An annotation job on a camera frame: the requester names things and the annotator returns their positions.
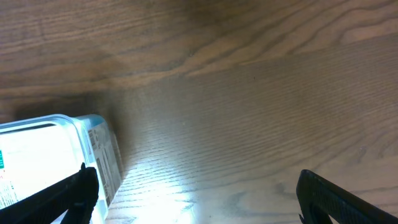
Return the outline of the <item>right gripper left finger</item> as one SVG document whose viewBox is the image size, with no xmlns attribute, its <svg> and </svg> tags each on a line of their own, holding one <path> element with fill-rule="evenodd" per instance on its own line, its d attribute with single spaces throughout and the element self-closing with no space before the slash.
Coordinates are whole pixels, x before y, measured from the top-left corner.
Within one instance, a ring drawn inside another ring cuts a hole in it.
<svg viewBox="0 0 398 224">
<path fill-rule="evenodd" d="M 64 215 L 62 223 L 89 224 L 98 198 L 97 171 L 82 164 L 77 173 L 1 209 L 1 223 L 52 223 Z"/>
</svg>

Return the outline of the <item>white green medicine box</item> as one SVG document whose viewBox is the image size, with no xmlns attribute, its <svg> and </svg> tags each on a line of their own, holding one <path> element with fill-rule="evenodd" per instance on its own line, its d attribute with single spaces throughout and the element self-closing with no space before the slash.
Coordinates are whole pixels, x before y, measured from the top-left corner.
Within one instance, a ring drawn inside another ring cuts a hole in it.
<svg viewBox="0 0 398 224">
<path fill-rule="evenodd" d="M 1 134 L 1 208 L 76 173 L 84 161 L 76 134 L 58 125 Z"/>
</svg>

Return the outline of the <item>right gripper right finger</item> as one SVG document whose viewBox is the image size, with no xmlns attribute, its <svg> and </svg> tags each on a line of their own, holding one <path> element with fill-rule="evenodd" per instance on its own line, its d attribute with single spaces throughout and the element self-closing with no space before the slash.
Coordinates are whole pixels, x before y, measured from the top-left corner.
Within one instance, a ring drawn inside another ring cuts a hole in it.
<svg viewBox="0 0 398 224">
<path fill-rule="evenodd" d="M 397 224 L 397 217 L 307 169 L 300 173 L 296 194 L 303 224 Z"/>
</svg>

